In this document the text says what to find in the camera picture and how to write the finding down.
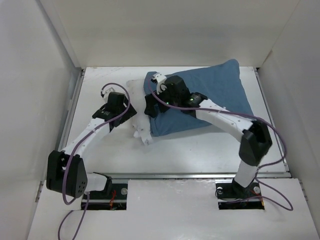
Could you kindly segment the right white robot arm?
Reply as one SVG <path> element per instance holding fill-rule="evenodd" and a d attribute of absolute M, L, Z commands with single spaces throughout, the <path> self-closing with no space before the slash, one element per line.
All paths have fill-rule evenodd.
<path fill-rule="evenodd" d="M 147 82 L 156 89 L 145 96 L 145 114 L 156 118 L 169 109 L 181 111 L 197 120 L 205 121 L 230 134 L 239 142 L 240 164 L 231 183 L 231 190 L 237 197 L 250 191 L 258 167 L 271 148 L 268 125 L 244 113 L 234 113 L 214 103 L 206 95 L 190 92 L 185 81 L 177 76 L 166 77 L 157 72 Z"/>

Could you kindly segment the blue pillowcase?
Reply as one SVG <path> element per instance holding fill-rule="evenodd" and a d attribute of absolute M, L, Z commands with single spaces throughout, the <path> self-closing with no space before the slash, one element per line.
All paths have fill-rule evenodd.
<path fill-rule="evenodd" d="M 225 111 L 252 115 L 240 80 L 237 60 L 161 76 L 148 72 L 143 89 L 145 113 L 150 118 L 155 137 L 209 126 L 198 119 L 202 109 L 216 109 L 216 121 L 222 122 Z"/>

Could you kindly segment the white pillow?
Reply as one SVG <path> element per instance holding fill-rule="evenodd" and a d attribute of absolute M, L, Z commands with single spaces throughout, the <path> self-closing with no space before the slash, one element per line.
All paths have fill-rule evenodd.
<path fill-rule="evenodd" d="M 137 112 L 131 118 L 131 124 L 135 129 L 133 136 L 140 138 L 145 146 L 153 143 L 151 136 L 151 125 L 149 116 L 145 114 L 146 100 L 144 91 L 144 80 L 133 79 L 126 82 L 130 96 L 130 103 Z"/>

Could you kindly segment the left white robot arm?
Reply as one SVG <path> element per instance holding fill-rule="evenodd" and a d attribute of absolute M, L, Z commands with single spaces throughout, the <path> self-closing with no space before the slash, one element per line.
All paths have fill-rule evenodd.
<path fill-rule="evenodd" d="M 113 129 L 136 114 L 125 94 L 115 91 L 108 93 L 106 103 L 92 115 L 81 134 L 62 150 L 53 150 L 49 154 L 46 188 L 75 199 L 88 192 L 95 192 L 103 199 L 109 197 L 112 178 L 86 171 L 89 152 Z"/>

